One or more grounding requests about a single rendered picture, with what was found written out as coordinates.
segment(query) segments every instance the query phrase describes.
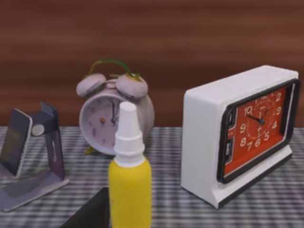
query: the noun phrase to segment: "gray phone stand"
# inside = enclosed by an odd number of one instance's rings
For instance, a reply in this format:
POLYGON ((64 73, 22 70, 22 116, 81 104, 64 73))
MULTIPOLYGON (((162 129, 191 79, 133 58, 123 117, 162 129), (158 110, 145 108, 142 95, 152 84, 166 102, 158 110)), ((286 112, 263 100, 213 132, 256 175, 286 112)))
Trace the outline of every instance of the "gray phone stand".
MULTIPOLYGON (((28 127, 28 130, 22 131, 21 129, 19 134, 18 130, 12 130, 15 131, 15 134, 19 136, 19 138, 16 137, 16 139, 23 139, 23 144, 21 144, 22 146, 16 147, 12 142, 7 142, 6 144, 11 144, 10 146, 6 146, 6 150, 9 148, 11 150, 11 153, 17 152, 17 154, 20 156, 11 156, 10 151, 6 151, 8 155, 6 155, 4 159, 7 159, 7 157, 9 157, 10 160, 7 160, 10 163, 13 163, 14 160, 19 159, 17 162, 19 162, 18 169, 20 170, 20 167, 22 166, 22 158, 25 155, 26 144, 29 140, 29 137, 38 137, 44 135, 46 139, 49 169, 41 171, 32 177, 19 180, 16 183, 1 188, 0 209, 5 212, 12 211, 69 183, 69 179, 65 177, 57 111, 55 108, 51 107, 45 102, 40 103, 40 108, 40 112, 34 113, 31 116, 27 116, 17 109, 13 110, 16 116, 19 115, 19 119, 21 119, 20 117, 23 115, 30 121, 28 121, 28 124, 25 124, 25 126, 28 127)), ((18 121, 18 118, 15 117, 14 119, 11 117, 10 124, 13 125, 16 121, 18 121)), ((11 138, 6 137, 4 143, 9 140, 12 141, 11 138)), ((7 165, 7 163, 3 163, 4 165, 0 164, 0 170, 2 170, 0 172, 0 177, 1 173, 5 174, 6 177, 16 176, 16 172, 12 173, 12 169, 9 169, 10 167, 7 165)))

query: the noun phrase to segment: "black clock frame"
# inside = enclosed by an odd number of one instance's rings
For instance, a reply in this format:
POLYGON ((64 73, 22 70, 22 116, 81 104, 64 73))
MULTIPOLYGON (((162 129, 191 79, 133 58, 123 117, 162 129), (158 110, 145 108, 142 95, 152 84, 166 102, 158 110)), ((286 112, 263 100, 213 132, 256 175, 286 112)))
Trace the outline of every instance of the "black clock frame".
POLYGON ((289 144, 293 131, 294 131, 294 124, 295 124, 295 116, 296 111, 298 107, 299 102, 299 95, 300 95, 300 87, 301 82, 298 79, 292 79, 288 80, 284 83, 278 84, 274 87, 271 87, 269 89, 266 89, 262 92, 256 93, 252 96, 246 97, 242 100, 236 101, 234 103, 231 103, 226 107, 226 110, 223 113, 222 116, 222 122, 221 122, 221 132, 220 132, 220 141, 219 141, 219 152, 218 152, 218 173, 217 173, 217 180, 221 183, 229 183, 244 172, 250 170, 255 165, 259 164, 264 159, 268 158, 278 150, 282 149, 286 145, 289 144), (284 101, 284 107, 282 112, 282 121, 280 125, 280 133, 284 134, 286 132, 286 136, 284 137, 284 140, 281 141, 276 146, 270 148, 267 152, 257 156, 255 159, 253 159, 251 162, 247 163, 246 165, 240 167, 239 169, 233 171, 231 174, 224 176, 224 170, 225 170, 225 150, 227 145, 227 133, 228 133, 228 117, 231 112, 236 110, 238 106, 241 106, 247 102, 253 101, 259 97, 262 97, 266 94, 269 94, 271 92, 274 92, 278 89, 286 87, 286 95, 285 95, 285 101, 284 101))

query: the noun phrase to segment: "white clock face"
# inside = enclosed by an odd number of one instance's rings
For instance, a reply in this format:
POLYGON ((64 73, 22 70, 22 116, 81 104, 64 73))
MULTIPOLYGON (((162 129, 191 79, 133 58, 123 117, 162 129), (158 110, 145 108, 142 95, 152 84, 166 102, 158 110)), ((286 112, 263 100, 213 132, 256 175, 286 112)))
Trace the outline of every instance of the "white clock face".
POLYGON ((92 146, 95 149, 104 150, 101 152, 112 153, 121 102, 121 99, 115 97, 96 98, 84 110, 83 130, 87 138, 94 141, 92 146))

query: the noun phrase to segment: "twin bell alarm clock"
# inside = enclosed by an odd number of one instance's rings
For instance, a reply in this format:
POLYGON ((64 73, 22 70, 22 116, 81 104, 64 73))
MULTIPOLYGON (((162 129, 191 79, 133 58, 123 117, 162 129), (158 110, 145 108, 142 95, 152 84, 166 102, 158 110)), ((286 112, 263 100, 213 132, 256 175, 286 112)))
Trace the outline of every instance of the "twin bell alarm clock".
POLYGON ((154 108, 148 96, 148 85, 139 74, 132 74, 121 61, 102 59, 96 61, 89 74, 78 83, 76 92, 86 98, 79 115, 79 126, 90 147, 85 153, 98 151, 115 155, 115 133, 119 122, 119 104, 132 102, 137 107, 139 126, 145 140, 154 126, 154 108), (93 73, 102 63, 122 66, 126 74, 107 80, 104 75, 93 73))
POLYGON ((219 209, 290 159, 299 93, 274 66, 186 91, 181 186, 219 209))

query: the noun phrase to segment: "clock face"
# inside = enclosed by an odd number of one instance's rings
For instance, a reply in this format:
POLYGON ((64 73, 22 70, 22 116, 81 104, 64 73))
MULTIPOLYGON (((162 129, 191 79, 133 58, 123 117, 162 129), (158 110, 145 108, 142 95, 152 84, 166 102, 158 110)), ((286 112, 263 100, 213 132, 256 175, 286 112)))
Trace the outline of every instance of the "clock face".
POLYGON ((223 122, 225 141, 220 146, 221 182, 231 181, 288 143, 298 91, 299 82, 289 82, 228 108, 223 122))
POLYGON ((119 121, 119 104, 116 97, 96 98, 85 108, 82 127, 85 135, 95 149, 112 154, 115 143, 115 132, 119 121))

